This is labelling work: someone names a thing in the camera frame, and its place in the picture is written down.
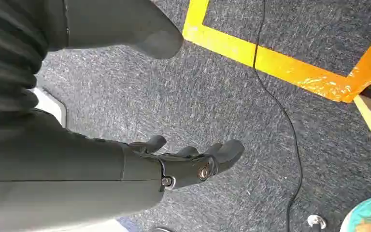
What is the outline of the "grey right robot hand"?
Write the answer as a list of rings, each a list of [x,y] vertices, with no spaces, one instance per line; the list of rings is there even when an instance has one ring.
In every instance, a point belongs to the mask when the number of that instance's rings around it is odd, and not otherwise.
[[[123,143],[64,128],[37,108],[48,52],[126,45],[174,57],[183,36],[149,0],[0,0],[0,232],[57,229],[149,209],[241,157],[238,140],[157,155],[166,140]]]

